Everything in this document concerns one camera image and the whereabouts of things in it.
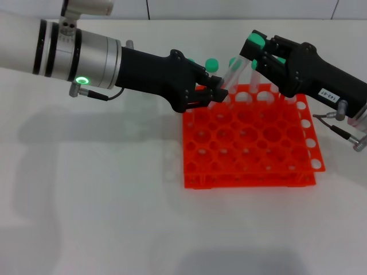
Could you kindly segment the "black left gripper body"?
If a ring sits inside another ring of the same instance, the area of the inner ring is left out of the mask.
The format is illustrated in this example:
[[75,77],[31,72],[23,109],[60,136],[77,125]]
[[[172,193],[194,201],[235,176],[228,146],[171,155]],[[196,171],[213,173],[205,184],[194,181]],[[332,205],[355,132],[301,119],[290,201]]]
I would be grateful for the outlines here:
[[157,95],[167,100],[175,112],[209,105],[209,92],[196,91],[207,85],[205,68],[172,49],[166,57],[122,47],[122,60],[115,82],[117,87]]

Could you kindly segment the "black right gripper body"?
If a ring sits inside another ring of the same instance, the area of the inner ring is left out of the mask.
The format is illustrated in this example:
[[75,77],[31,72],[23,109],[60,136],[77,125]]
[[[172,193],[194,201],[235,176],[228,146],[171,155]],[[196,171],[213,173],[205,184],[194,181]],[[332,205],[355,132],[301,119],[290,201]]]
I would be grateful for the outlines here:
[[345,115],[355,116],[367,104],[367,83],[324,61],[315,46],[304,42],[298,49],[298,92],[336,110],[347,102]]

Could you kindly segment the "orange plastic test tube rack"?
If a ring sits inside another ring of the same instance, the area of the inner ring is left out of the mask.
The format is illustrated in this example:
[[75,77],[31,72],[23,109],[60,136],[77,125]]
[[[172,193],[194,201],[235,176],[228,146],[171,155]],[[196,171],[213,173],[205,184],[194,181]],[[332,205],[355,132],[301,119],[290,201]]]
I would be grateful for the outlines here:
[[325,171],[306,97],[269,84],[240,84],[229,102],[185,112],[182,149],[189,189],[306,187]]

